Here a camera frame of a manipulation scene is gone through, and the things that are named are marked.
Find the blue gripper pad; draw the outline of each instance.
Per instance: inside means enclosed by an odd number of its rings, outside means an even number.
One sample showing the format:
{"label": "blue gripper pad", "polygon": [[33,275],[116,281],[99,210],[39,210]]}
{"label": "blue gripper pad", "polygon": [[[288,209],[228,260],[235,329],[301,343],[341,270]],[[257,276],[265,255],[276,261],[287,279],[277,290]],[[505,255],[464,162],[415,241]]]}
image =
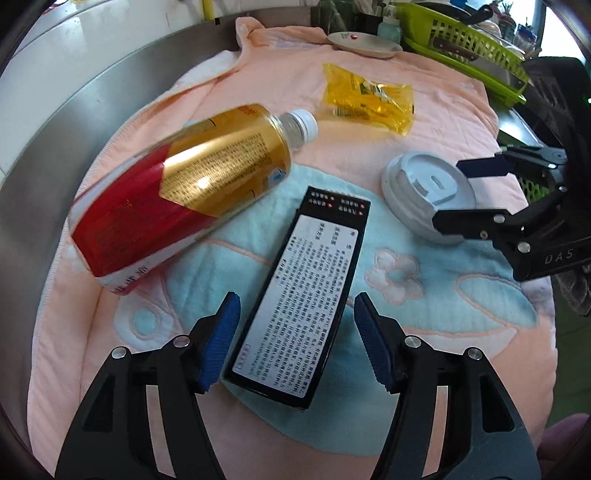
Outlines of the blue gripper pad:
{"label": "blue gripper pad", "polygon": [[223,363],[228,354],[232,338],[240,320],[240,297],[228,293],[217,313],[217,323],[201,355],[201,374],[197,383],[204,391],[209,391],[218,381]]}
{"label": "blue gripper pad", "polygon": [[386,341],[379,331],[376,318],[363,302],[360,296],[355,298],[354,313],[357,330],[363,340],[363,346],[368,354],[369,361],[376,380],[390,393],[394,390],[394,372],[392,370],[392,356],[386,345]]}

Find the green dish rack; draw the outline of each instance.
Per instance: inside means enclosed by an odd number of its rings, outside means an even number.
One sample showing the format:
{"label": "green dish rack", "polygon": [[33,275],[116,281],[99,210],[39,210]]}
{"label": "green dish rack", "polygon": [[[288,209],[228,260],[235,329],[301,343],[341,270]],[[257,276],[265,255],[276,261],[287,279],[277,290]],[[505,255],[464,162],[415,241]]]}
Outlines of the green dish rack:
{"label": "green dish rack", "polygon": [[[468,76],[480,80],[507,107],[525,103],[522,96],[530,78],[521,66],[522,59],[475,28],[464,25],[447,15],[412,3],[397,4],[396,15],[400,19],[404,41],[415,52],[454,67]],[[507,70],[522,82],[515,88],[471,64],[465,55],[442,52],[436,45],[442,41],[467,51]]]}

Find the white bottle cap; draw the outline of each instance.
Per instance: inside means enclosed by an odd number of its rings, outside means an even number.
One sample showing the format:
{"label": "white bottle cap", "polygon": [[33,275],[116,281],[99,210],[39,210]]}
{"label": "white bottle cap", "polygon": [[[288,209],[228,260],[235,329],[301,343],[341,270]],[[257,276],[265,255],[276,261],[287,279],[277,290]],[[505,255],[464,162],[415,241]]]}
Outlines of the white bottle cap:
{"label": "white bottle cap", "polygon": [[396,7],[394,4],[389,4],[383,11],[383,21],[390,25],[400,25],[400,20],[396,18]]}
{"label": "white bottle cap", "polygon": [[318,137],[318,124],[316,118],[308,110],[298,108],[292,110],[290,115],[298,122],[302,133],[304,134],[304,144],[311,142]]}
{"label": "white bottle cap", "polygon": [[400,20],[398,18],[390,17],[389,15],[384,17],[384,22],[390,25],[400,25]]}

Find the white label on box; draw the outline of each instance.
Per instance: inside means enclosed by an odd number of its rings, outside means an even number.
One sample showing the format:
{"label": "white label on box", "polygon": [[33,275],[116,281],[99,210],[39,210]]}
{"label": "white label on box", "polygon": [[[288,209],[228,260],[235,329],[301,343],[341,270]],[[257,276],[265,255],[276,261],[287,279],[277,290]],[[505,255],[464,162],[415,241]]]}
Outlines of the white label on box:
{"label": "white label on box", "polygon": [[300,215],[232,371],[296,397],[335,318],[357,230]]}

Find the yellow snack packet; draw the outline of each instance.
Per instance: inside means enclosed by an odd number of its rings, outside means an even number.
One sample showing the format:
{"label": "yellow snack packet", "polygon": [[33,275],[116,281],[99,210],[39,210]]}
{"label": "yellow snack packet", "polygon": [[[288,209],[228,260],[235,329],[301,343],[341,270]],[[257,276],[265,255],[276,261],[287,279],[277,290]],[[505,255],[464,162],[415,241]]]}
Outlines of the yellow snack packet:
{"label": "yellow snack packet", "polygon": [[330,63],[324,64],[326,90],[323,102],[332,116],[385,125],[406,135],[413,125],[413,87],[385,85],[366,80]]}

